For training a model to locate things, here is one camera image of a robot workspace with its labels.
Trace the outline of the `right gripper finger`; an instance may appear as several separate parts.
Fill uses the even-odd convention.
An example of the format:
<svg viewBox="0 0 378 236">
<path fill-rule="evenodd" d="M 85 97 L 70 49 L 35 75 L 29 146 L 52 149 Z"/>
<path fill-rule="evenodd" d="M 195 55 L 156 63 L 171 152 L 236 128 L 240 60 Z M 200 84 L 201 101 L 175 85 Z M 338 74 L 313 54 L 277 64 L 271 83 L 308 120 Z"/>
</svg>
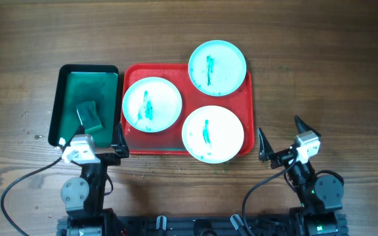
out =
<svg viewBox="0 0 378 236">
<path fill-rule="evenodd" d="M 268 139 L 266 138 L 263 130 L 258 128 L 258 137 L 259 137 L 259 160 L 260 161 L 269 161 L 270 157 L 274 154 Z"/>
<path fill-rule="evenodd" d="M 322 136 L 317 130 L 315 130 L 314 128 L 312 128 L 308 124 L 306 124 L 298 115 L 294 116 L 294 121 L 295 121 L 295 125 L 297 127 L 299 134 L 306 133 L 308 131 L 312 131 L 318 137 Z"/>
</svg>

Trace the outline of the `green yellow sponge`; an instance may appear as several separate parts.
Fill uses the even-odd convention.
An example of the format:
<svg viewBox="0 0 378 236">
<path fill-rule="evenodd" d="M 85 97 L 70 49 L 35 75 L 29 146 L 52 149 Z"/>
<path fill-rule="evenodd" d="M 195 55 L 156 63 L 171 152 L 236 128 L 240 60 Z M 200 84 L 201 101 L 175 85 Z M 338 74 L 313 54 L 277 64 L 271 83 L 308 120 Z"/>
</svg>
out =
<svg viewBox="0 0 378 236">
<path fill-rule="evenodd" d="M 79 121 L 87 134 L 103 128 L 94 101 L 86 101 L 76 105 L 76 111 Z"/>
</svg>

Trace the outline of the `white plate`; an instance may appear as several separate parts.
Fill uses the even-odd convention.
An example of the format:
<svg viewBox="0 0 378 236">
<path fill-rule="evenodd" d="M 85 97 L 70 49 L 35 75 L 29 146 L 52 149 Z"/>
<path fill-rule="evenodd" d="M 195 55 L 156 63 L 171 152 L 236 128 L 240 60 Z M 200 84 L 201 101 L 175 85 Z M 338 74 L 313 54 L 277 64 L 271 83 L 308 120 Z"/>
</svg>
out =
<svg viewBox="0 0 378 236">
<path fill-rule="evenodd" d="M 242 122 L 229 109 L 203 106 L 187 116 L 181 136 L 191 156 L 204 163 L 219 164 L 239 153 L 244 129 Z"/>
<path fill-rule="evenodd" d="M 122 111 L 133 128 L 142 132 L 161 132 L 179 118 L 182 96 L 172 82 L 161 77 L 146 77 L 127 89 Z"/>
<path fill-rule="evenodd" d="M 192 84 L 209 96 L 226 96 L 235 92 L 247 75 L 247 63 L 241 50 L 223 40 L 198 46 L 188 62 Z"/>
</svg>

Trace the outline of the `white plate front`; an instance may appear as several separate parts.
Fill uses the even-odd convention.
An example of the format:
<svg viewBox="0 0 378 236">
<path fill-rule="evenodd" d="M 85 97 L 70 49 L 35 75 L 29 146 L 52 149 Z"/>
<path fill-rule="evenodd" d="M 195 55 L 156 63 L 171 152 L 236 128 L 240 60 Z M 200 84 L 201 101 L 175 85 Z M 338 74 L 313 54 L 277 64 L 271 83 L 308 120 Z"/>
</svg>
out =
<svg viewBox="0 0 378 236">
<path fill-rule="evenodd" d="M 229 109 L 203 106 L 187 116 L 181 136 L 191 156 L 204 163 L 219 164 L 239 153 L 244 129 L 242 122 Z"/>
</svg>

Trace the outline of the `white plate top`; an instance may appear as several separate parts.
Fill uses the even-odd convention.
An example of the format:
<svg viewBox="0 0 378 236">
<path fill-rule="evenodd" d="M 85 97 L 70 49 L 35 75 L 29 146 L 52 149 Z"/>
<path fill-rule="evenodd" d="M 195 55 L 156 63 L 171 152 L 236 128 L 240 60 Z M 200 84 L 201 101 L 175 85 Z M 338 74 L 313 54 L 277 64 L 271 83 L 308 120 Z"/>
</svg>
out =
<svg viewBox="0 0 378 236">
<path fill-rule="evenodd" d="M 235 92 L 247 75 L 247 63 L 241 50 L 223 40 L 198 46 L 188 62 L 192 84 L 209 96 L 226 96 Z"/>
</svg>

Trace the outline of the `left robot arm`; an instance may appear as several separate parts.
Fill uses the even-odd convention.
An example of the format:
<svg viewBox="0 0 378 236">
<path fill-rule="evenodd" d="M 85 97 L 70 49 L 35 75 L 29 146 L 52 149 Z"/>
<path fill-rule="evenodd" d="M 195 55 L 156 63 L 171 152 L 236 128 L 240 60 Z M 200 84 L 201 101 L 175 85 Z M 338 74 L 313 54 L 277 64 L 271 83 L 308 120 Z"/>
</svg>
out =
<svg viewBox="0 0 378 236">
<path fill-rule="evenodd" d="M 93 137 L 78 126 L 62 147 L 62 159 L 81 167 L 78 177 L 70 178 L 61 188 L 61 198 L 68 217 L 60 220 L 57 235 L 127 235 L 126 227 L 110 208 L 103 208 L 109 166 L 119 166 L 129 157 L 122 125 L 114 128 L 112 151 L 96 151 Z"/>
</svg>

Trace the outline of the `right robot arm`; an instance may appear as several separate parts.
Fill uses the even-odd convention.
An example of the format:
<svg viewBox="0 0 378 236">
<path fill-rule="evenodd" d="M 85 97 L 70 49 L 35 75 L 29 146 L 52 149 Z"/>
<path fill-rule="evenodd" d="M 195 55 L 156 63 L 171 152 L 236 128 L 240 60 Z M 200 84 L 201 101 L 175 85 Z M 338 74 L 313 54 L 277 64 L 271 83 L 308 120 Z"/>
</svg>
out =
<svg viewBox="0 0 378 236">
<path fill-rule="evenodd" d="M 287 214 L 260 216 L 257 234 L 347 235 L 346 219 L 337 215 L 343 208 L 343 177 L 331 170 L 314 170 L 310 160 L 320 150 L 322 135 L 298 116 L 294 116 L 294 122 L 298 130 L 294 143 L 278 152 L 272 149 L 262 129 L 258 129 L 259 160 L 268 161 L 272 169 L 281 168 L 279 175 L 301 205 L 290 208 Z"/>
</svg>

